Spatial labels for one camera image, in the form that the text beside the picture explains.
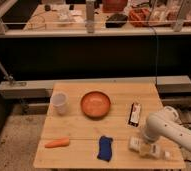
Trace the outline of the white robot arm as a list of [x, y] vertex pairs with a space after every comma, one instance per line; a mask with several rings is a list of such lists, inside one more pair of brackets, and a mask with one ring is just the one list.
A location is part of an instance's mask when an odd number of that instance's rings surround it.
[[191, 130], [179, 125], [178, 117], [178, 112], [171, 106], [149, 114], [142, 129], [143, 140], [155, 143], [163, 136], [191, 152]]

